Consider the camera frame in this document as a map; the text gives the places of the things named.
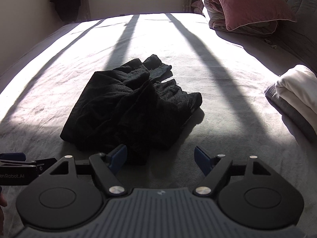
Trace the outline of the person's left hand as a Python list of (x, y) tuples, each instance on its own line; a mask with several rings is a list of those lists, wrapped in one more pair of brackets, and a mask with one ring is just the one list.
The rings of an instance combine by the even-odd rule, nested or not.
[(0, 227), (1, 227), (1, 233), (3, 232), (3, 225), (4, 225), (4, 213), (3, 213), (3, 207), (7, 207), (8, 203), (6, 201), (6, 199), (4, 198), (4, 195), (2, 193), (1, 190), (1, 194), (0, 194)]

